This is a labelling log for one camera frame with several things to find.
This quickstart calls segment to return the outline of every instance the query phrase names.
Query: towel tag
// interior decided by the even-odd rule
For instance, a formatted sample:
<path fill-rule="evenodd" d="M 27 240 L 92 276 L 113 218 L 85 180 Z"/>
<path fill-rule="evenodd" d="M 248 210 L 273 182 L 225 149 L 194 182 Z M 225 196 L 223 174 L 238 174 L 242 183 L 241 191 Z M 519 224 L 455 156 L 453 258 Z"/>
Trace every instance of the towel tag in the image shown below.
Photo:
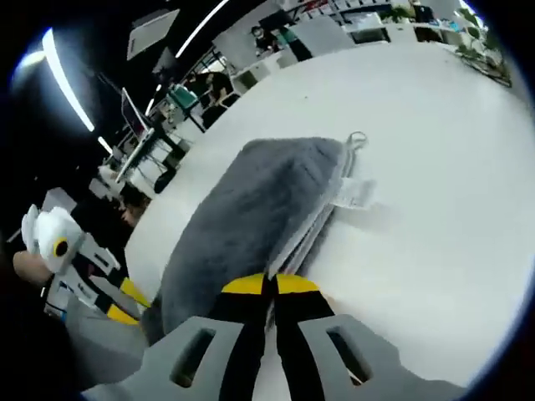
<path fill-rule="evenodd" d="M 331 203 L 344 209 L 366 209 L 375 189 L 374 180 L 357 180 L 344 177 Z"/>

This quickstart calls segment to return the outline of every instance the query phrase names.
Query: gray towel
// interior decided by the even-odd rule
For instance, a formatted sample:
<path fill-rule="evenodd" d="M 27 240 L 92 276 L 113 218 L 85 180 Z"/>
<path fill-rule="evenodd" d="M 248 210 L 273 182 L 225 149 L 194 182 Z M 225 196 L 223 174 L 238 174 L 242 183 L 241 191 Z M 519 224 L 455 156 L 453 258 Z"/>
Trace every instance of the gray towel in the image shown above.
<path fill-rule="evenodd" d="M 259 272 L 295 272 L 332 212 L 353 150 L 320 138 L 255 140 L 199 205 L 141 319 L 155 343 L 206 316 L 221 289 Z"/>

